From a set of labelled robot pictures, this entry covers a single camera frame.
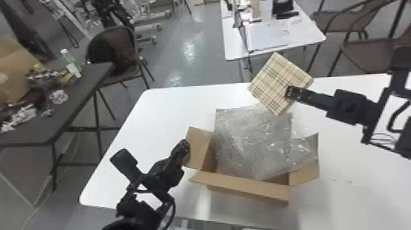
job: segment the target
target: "water bottle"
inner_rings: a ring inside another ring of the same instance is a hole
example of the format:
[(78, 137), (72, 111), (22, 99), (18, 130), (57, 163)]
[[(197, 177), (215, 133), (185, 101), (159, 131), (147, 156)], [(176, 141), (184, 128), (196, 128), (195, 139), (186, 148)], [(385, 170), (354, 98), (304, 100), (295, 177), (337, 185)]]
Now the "water bottle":
[(78, 72), (81, 73), (81, 65), (76, 61), (76, 59), (73, 57), (72, 54), (67, 49), (62, 49), (60, 51), (61, 55), (63, 58), (69, 63), (69, 64), (74, 64), (74, 66), (77, 68)]

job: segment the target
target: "box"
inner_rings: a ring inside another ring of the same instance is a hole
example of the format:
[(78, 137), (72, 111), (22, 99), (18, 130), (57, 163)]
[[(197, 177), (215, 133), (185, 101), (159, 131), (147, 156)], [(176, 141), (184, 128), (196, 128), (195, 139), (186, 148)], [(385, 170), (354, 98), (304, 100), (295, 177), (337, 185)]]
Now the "box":
[[(212, 132), (190, 127), (186, 140), (190, 143), (190, 155), (184, 165), (198, 169), (189, 181), (206, 185), (208, 189), (234, 195), (288, 203), (291, 186), (301, 185), (319, 177), (318, 161), (266, 181), (227, 176), (215, 172), (215, 156), (210, 147)], [(318, 150), (318, 135), (305, 138), (314, 150)]]
[(40, 63), (11, 37), (0, 37), (0, 102), (17, 102), (27, 92), (29, 84), (25, 74)]

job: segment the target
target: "brown chair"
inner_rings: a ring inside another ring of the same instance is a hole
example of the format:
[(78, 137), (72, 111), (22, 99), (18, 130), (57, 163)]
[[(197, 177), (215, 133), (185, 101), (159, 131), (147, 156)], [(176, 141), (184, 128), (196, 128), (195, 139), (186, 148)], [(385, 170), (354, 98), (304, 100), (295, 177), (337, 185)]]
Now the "brown chair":
[[(95, 52), (96, 50), (98, 50), (100, 53), (92, 54), (92, 52)], [(134, 32), (130, 28), (126, 26), (113, 26), (111, 28), (105, 29), (104, 31), (93, 37), (93, 39), (87, 46), (86, 63), (110, 62), (112, 54), (119, 54), (123, 57), (126, 57), (128, 59), (127, 65), (129, 66), (124, 66), (124, 63), (122, 63), (122, 67), (127, 68), (127, 70), (120, 74), (114, 73), (113, 75), (107, 77), (104, 83), (100, 86), (100, 89), (103, 87), (112, 86), (114, 84), (121, 84), (124, 88), (127, 88), (124, 82), (136, 78), (142, 78), (147, 89), (150, 89), (142, 67), (144, 67), (150, 78), (153, 81), (155, 80), (146, 66), (145, 59), (138, 54), (136, 37)], [(101, 55), (103, 57), (99, 57), (97, 61), (92, 61), (93, 59), (91, 58), (91, 55)], [(106, 101), (106, 98), (104, 97), (100, 89), (98, 89), (98, 93), (100, 94), (103, 103), (107, 107), (113, 120), (116, 120), (113, 111), (108, 105), (108, 102)]]
[[(375, 7), (375, 11), (397, 0), (387, 1)], [(394, 48), (399, 45), (411, 45), (411, 24), (398, 38), (369, 39), (348, 41), (349, 32), (340, 46), (340, 51), (327, 76), (331, 76), (341, 54), (344, 54), (351, 62), (365, 73), (385, 73), (391, 62)]]
[[(322, 10), (325, 0), (321, 0), (318, 11), (314, 12), (311, 15), (311, 18), (316, 22), (318, 28), (324, 34), (329, 32), (348, 32), (350, 30), (350, 26), (357, 21), (355, 26), (351, 28), (351, 32), (357, 32), (360, 40), (363, 39), (363, 34), (364, 38), (368, 39), (368, 33), (365, 28), (370, 24), (378, 11), (373, 11), (372, 13), (368, 12), (375, 6), (383, 4), (385, 1), (387, 0), (367, 0), (349, 6), (341, 11), (328, 11)], [(353, 11), (353, 9), (361, 6), (362, 8), (360, 10)], [(311, 70), (320, 47), (321, 44), (318, 44), (308, 65), (307, 72)]]

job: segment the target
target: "bubble wrap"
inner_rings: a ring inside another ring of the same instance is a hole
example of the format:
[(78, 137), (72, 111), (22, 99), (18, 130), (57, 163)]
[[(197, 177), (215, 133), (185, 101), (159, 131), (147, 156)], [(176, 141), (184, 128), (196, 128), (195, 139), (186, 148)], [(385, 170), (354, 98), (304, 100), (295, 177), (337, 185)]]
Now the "bubble wrap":
[(292, 139), (292, 115), (274, 116), (263, 105), (218, 110), (212, 147), (217, 172), (267, 180), (317, 159), (304, 139)]

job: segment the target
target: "white desk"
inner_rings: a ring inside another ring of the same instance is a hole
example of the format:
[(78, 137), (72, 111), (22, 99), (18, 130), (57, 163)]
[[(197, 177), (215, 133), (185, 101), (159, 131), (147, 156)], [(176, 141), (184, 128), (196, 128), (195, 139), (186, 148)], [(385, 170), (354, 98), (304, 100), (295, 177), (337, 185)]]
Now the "white desk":
[[(260, 9), (262, 14), (262, 20), (271, 16), (273, 1), (264, 0), (260, 1)], [(285, 46), (279, 46), (274, 48), (269, 48), (266, 50), (260, 50), (248, 54), (247, 49), (241, 39), (238, 29), (233, 28), (234, 24), (233, 17), (229, 17), (229, 12), (227, 10), (226, 3), (220, 1), (221, 10), (221, 24), (223, 27), (223, 40), (224, 40), (224, 56), (227, 61), (234, 61), (243, 58), (253, 57), (262, 55), (265, 53), (272, 53), (274, 51), (286, 50), (290, 48), (295, 48), (298, 46), (305, 46), (310, 44), (315, 44), (323, 42), (326, 38), (324, 34), (317, 27), (315, 22), (313, 22), (309, 16), (301, 9), (301, 7), (294, 2), (294, 11), (299, 12), (298, 17), (292, 17), (287, 19), (290, 21), (290, 41)], [(285, 20), (272, 19), (276, 23)]]
[[(386, 75), (317, 78), (310, 89), (333, 94), (341, 88), (377, 100), (388, 84)], [(247, 83), (177, 87), (145, 91), (127, 117), (107, 153), (84, 188), (80, 203), (114, 209), (125, 193), (127, 179), (109, 162), (119, 149), (127, 148), (143, 172), (166, 158), (189, 126), (213, 130), (217, 108), (256, 103)], [(393, 112), (401, 99), (390, 100)], [(361, 127), (325, 117), (325, 112), (296, 103), (294, 117), (303, 130), (319, 132), (320, 177), (292, 189), (288, 207), (209, 191), (185, 176), (171, 194), (182, 218), (282, 229), (409, 230), (411, 226), (411, 161), (391, 152), (360, 144)], [(388, 115), (382, 116), (384, 124)], [(396, 124), (405, 122), (398, 117)], [(153, 196), (139, 195), (151, 205)]]

